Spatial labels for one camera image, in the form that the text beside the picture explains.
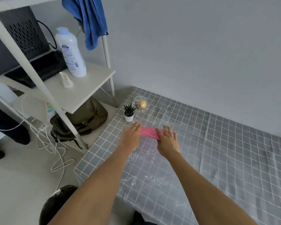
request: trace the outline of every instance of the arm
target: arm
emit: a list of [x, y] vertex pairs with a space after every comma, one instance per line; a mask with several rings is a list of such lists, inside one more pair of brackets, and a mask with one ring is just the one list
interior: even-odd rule
[[164, 134], [156, 129], [160, 137], [158, 151], [173, 167], [187, 199], [200, 225], [248, 224], [257, 225], [233, 200], [192, 168], [182, 157], [177, 135], [164, 126]]
[[73, 193], [48, 225], [108, 224], [124, 166], [139, 145], [140, 131], [138, 122], [124, 130], [114, 153]]

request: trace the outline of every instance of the black cable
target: black cable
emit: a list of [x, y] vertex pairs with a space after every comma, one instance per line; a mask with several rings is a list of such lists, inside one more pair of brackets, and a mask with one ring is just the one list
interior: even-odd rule
[[54, 40], [54, 43], [55, 43], [55, 47], [54, 46], [52, 46], [52, 44], [51, 43], [48, 43], [50, 46], [52, 46], [52, 48], [53, 49], [57, 49], [57, 44], [56, 44], [56, 41], [55, 41], [55, 38], [54, 38], [54, 36], [53, 36], [53, 34], [52, 34], [52, 32], [50, 31], [50, 29], [43, 23], [43, 22], [40, 22], [39, 20], [37, 20], [37, 22], [39, 22], [39, 23], [41, 23], [42, 25], [44, 25], [45, 27], [46, 27], [46, 29], [48, 29], [48, 31], [50, 32], [50, 34], [52, 35], [52, 38], [53, 38], [53, 40]]

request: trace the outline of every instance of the shelf leg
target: shelf leg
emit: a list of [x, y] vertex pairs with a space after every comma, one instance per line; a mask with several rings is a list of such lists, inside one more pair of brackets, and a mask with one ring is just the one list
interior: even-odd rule
[[[111, 69], [110, 59], [109, 59], [109, 51], [108, 51], [108, 46], [107, 46], [107, 36], [106, 35], [102, 36], [102, 42], [103, 42], [103, 49], [104, 49], [104, 54], [105, 54], [106, 66]], [[111, 89], [113, 102], [114, 102], [115, 107], [117, 107], [116, 95], [114, 93], [112, 76], [109, 78], [109, 83], [110, 83], [110, 89]]]
[[[36, 132], [38, 132], [38, 128], [36, 128], [30, 121], [28, 121], [23, 115], [21, 115], [16, 109], [14, 109], [11, 105], [9, 105], [8, 102], [6, 102], [1, 96], [0, 96], [0, 102], [6, 106], [11, 112], [13, 112], [15, 115], [17, 115], [19, 118], [23, 119], [24, 122], [26, 122], [28, 125], [31, 126], [31, 128], [33, 128]], [[42, 132], [39, 133], [42, 137], [45, 137], [45, 134], [43, 134]]]
[[56, 112], [59, 114], [61, 119], [67, 125], [67, 127], [71, 130], [71, 132], [75, 135], [76, 139], [79, 142], [79, 145], [82, 147], [83, 153], [86, 153], [88, 150], [87, 144], [83, 141], [82, 137], [79, 135], [73, 124], [70, 122], [68, 117], [65, 115], [62, 108], [56, 102], [54, 97], [51, 95], [44, 82], [41, 80], [35, 69], [30, 64], [29, 60], [23, 54], [21, 49], [18, 47], [16, 42], [13, 40], [7, 29], [4, 27], [2, 22], [0, 21], [0, 39], [4, 43], [4, 45], [8, 48], [11, 54], [15, 57], [15, 59], [19, 62], [25, 72], [29, 75], [35, 85], [42, 91], [42, 93], [47, 97], [48, 102], [55, 108]]

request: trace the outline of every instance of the grid-patterned tablecloth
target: grid-patterned tablecloth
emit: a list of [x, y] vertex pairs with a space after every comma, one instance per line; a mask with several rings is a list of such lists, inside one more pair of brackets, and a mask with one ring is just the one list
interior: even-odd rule
[[[140, 88], [134, 88], [127, 100], [138, 95], [148, 98], [150, 108], [137, 113], [135, 121], [154, 128], [171, 126], [191, 166], [259, 224], [281, 224], [280, 137]], [[118, 109], [75, 167], [81, 180], [114, 152], [125, 124], [130, 125]], [[157, 223], [197, 224], [176, 174], [156, 148], [156, 140], [141, 136], [124, 168], [118, 197]]]

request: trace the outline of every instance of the hand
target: hand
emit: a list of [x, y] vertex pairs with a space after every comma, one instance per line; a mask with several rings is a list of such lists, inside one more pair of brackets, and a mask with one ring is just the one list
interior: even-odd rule
[[159, 129], [156, 129], [156, 132], [160, 138], [160, 140], [157, 140], [157, 149], [163, 157], [168, 159], [169, 156], [171, 156], [173, 153], [180, 153], [179, 144], [177, 141], [177, 134], [174, 132], [173, 137], [172, 130], [169, 126], [163, 126], [164, 134], [162, 134]]
[[131, 127], [125, 125], [119, 146], [134, 151], [140, 144], [141, 123], [134, 122]]

